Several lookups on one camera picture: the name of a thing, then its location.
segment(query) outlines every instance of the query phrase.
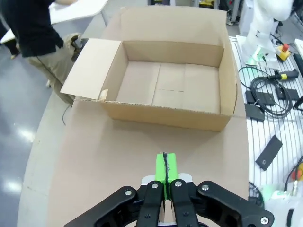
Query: cable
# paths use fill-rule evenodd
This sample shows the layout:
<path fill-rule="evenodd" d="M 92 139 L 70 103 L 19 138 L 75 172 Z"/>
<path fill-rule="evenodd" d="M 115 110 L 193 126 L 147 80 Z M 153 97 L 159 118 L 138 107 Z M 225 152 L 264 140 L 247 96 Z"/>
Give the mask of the cable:
<path fill-rule="evenodd" d="M 260 70 L 260 69 L 258 69 L 258 68 L 256 68 L 256 67 L 253 67 L 253 66 L 244 66 L 244 67 L 242 67 L 241 69 L 239 69 L 238 73 L 240 73 L 243 69 L 253 69 L 253 70 L 257 70 L 257 71 L 260 71 L 260 72 L 264 73 L 266 76 L 269 76 L 267 72 L 264 72 L 264 71 L 262 71 L 262 70 Z M 250 89 L 250 87 L 248 87 L 246 84 L 244 84 L 241 80 L 240 80 L 240 83 L 241 83 L 244 87 Z"/>
<path fill-rule="evenodd" d="M 276 37 L 276 36 L 273 35 L 273 34 L 270 34 L 270 35 L 276 39 L 276 44 L 284 45 L 284 43 L 283 43 L 278 37 Z"/>
<path fill-rule="evenodd" d="M 263 74 L 265 74 L 266 75 L 265 77 L 254 78 L 250 83 L 250 87 L 248 87 L 246 84 L 244 84 L 241 80 L 240 80 L 240 82 L 244 87 L 251 90 L 251 93 L 252 93 L 254 99 L 256 100 L 256 104 L 258 104 L 264 112 L 267 112 L 267 114 L 273 118 L 278 118 L 278 119 L 284 118 L 290 113 L 290 111 L 293 108 L 292 100 L 291 100 L 286 88 L 279 81 L 277 81 L 274 78 L 271 78 L 271 76 L 268 74 L 268 65 L 267 65 L 265 57 L 263 57 L 263 60 L 266 64 L 266 72 L 264 72 L 258 68 L 252 67 L 252 66 L 244 66 L 244 67 L 240 68 L 238 72 L 240 72 L 243 69 L 254 69 L 254 70 L 260 71 Z M 263 87 L 266 87 L 267 93 L 270 93 L 267 88 L 267 85 L 274 85 L 275 87 L 280 87 L 282 89 L 282 91 L 285 93 L 286 106 L 282 107 L 282 106 L 280 106 L 280 103 L 277 103 L 275 101 L 275 104 L 277 104 L 281 108 L 280 111 L 278 111 L 278 110 L 274 111 L 274 110 L 267 108 L 267 106 L 263 102 L 261 102 L 259 97 L 257 96 L 257 90 L 259 90 Z"/>
<path fill-rule="evenodd" d="M 279 29 L 279 27 L 276 29 L 276 32 L 277 32 L 277 34 L 278 34 L 277 38 L 278 38 L 279 40 L 281 40 L 281 38 L 282 38 L 282 36 L 283 36 L 283 32 Z"/>
<path fill-rule="evenodd" d="M 282 107 L 282 106 L 280 106 L 279 103 L 275 102 L 275 104 L 278 105 L 281 108 L 281 110 L 271 110 L 263 102 L 261 102 L 259 97 L 257 96 L 257 90 L 260 89 L 258 86 L 261 85 L 262 83 L 264 83 L 263 86 L 266 87 L 267 93 L 269 93 L 267 85 L 274 85 L 275 87 L 280 87 L 286 97 L 286 106 Z M 262 110 L 264 110 L 265 112 L 267 112 L 267 114 L 273 118 L 277 118 L 277 119 L 284 118 L 290 113 L 290 111 L 293 108 L 292 100 L 291 100 L 286 88 L 276 79 L 271 79 L 269 77 L 254 78 L 250 84 L 250 90 L 251 90 L 252 96 L 254 97 L 257 104 L 260 106 L 260 108 Z"/>
<path fill-rule="evenodd" d="M 264 208 L 264 199 L 260 189 L 252 182 L 250 182 L 250 186 L 252 187 L 252 190 L 257 194 L 256 196 L 253 195 L 253 197 L 256 198 L 256 205 L 259 205 L 261 208 Z"/>
<path fill-rule="evenodd" d="M 68 109 L 69 107 L 71 108 L 71 105 L 69 105 L 69 106 L 65 109 L 64 113 L 62 114 L 62 122 L 63 122 L 64 125 L 66 125 L 66 124 L 65 124 L 65 121 L 64 121 L 64 115 L 65 115 L 65 113 L 66 113 L 66 111 L 67 111 L 67 109 Z"/>
<path fill-rule="evenodd" d="M 293 171 L 295 171 L 295 180 L 298 180 L 299 166 L 301 163 L 303 163 L 303 155 L 299 159 L 298 163 L 293 167 L 292 171 L 290 171 L 289 175 L 287 176 L 286 183 L 284 185 L 284 191 L 287 191 L 288 181 L 289 181 L 289 178 L 292 175 Z"/>

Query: green object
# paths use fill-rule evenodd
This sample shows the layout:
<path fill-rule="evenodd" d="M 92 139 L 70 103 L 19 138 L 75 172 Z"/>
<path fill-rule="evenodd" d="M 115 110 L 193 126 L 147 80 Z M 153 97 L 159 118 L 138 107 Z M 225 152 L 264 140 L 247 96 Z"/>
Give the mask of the green object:
<path fill-rule="evenodd" d="M 264 203 L 266 203 L 268 200 L 270 200 L 271 196 L 274 194 L 274 192 L 277 190 L 276 185 L 265 185 L 260 189 Z"/>
<path fill-rule="evenodd" d="M 178 179 L 177 158 L 176 154 L 163 153 L 157 155 L 156 159 L 156 181 L 164 185 L 164 198 L 170 200 L 170 183 Z"/>

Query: cardboard box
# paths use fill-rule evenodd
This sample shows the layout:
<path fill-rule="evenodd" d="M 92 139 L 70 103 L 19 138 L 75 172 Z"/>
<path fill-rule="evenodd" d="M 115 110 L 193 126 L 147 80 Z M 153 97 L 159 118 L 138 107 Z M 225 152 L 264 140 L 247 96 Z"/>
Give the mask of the cardboard box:
<path fill-rule="evenodd" d="M 225 20 L 213 9 L 129 8 L 121 41 L 90 39 L 61 92 L 100 102 L 112 119 L 221 131 L 237 96 Z"/>

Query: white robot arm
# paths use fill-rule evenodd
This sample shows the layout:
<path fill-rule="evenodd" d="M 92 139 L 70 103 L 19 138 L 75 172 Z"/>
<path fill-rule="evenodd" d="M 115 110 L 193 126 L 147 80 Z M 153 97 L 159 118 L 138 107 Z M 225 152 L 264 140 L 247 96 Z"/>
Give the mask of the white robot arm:
<path fill-rule="evenodd" d="M 279 69 L 276 50 L 270 41 L 270 32 L 274 19 L 287 20 L 291 14 L 294 0 L 254 0 L 254 16 L 249 33 L 241 45 L 242 58 L 245 63 L 264 63 L 257 54 L 265 56 L 268 67 Z"/>
<path fill-rule="evenodd" d="M 278 21 L 287 20 L 290 16 L 293 0 L 255 0 L 265 13 Z"/>

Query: white table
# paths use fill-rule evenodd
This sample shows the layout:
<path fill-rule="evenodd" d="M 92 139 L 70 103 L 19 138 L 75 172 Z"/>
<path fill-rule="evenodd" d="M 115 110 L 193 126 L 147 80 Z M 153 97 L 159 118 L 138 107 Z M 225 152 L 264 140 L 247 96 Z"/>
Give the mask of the white table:
<path fill-rule="evenodd" d="M 78 0 L 70 6 L 61 6 L 53 3 L 50 6 L 51 23 L 53 25 L 64 21 L 94 16 L 102 11 L 107 1 L 108 0 Z M 14 38 L 15 35 L 9 30 L 3 36 L 0 43 L 5 43 Z"/>
<path fill-rule="evenodd" d="M 241 67 L 245 66 L 245 64 L 240 56 L 240 49 L 237 39 L 235 37 L 230 37 L 230 41 L 236 58 L 237 67 L 240 69 Z M 281 71 L 292 71 L 293 69 L 298 68 L 293 56 L 288 57 L 288 59 L 283 63 L 280 62 L 279 65 Z M 268 73 L 273 75 L 274 71 L 270 69 Z M 251 69 L 245 69 L 239 73 L 240 80 L 247 86 L 250 86 L 251 81 L 255 77 L 260 76 L 263 76 L 262 73 Z M 283 86 L 288 89 L 296 89 L 299 97 L 303 95 L 303 79 L 301 74 L 299 74 L 299 78 L 295 80 L 283 82 Z M 246 100 L 245 91 L 248 89 L 246 89 L 243 85 L 241 87 L 243 98 Z M 268 86 L 268 90 L 273 94 L 275 101 L 278 102 L 280 106 L 283 106 L 283 101 L 278 101 L 277 99 L 275 87 Z M 262 92 L 267 92 L 265 87 L 262 89 Z M 276 110 L 279 109 L 279 107 L 276 104 L 272 106 L 271 109 Z M 250 182 L 253 182 L 256 186 L 284 184 L 287 175 L 297 164 L 299 158 L 303 155 L 303 116 L 301 112 L 291 110 L 287 117 L 274 121 L 268 119 L 266 114 L 264 122 L 258 122 L 248 118 L 247 130 L 250 155 Z M 279 150 L 278 155 L 275 157 L 272 164 L 268 167 L 267 171 L 263 171 L 259 168 L 255 161 L 273 135 L 276 135 L 282 141 L 283 146 Z"/>

